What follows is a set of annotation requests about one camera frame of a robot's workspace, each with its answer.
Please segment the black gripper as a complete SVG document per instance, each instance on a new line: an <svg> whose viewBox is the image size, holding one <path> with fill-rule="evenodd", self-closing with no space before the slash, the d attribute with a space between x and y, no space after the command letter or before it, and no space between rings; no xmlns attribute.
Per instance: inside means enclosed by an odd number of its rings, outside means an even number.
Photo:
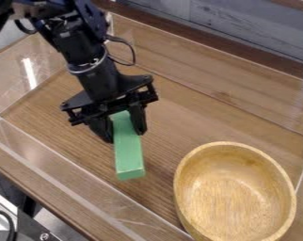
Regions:
<svg viewBox="0 0 303 241"><path fill-rule="evenodd" d="M116 63L105 58L82 68L69 66L82 91L61 105L71 125L86 124L100 139L113 142L110 116L128 111L138 136L146 132L145 107L158 100L149 74L128 75L118 71Z"/></svg>

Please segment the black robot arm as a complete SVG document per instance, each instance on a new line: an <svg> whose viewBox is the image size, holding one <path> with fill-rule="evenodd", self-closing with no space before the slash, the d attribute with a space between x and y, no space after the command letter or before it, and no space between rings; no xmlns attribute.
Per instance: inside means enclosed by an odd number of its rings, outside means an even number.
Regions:
<svg viewBox="0 0 303 241"><path fill-rule="evenodd" d="M113 141L110 116L130 114L133 130L146 132L145 107L158 100L153 77L118 71L105 42L124 42L108 34L105 12L90 0L10 0L15 18L30 21L34 30L62 55L66 69L82 91L62 102L73 125L85 124L108 143Z"/></svg>

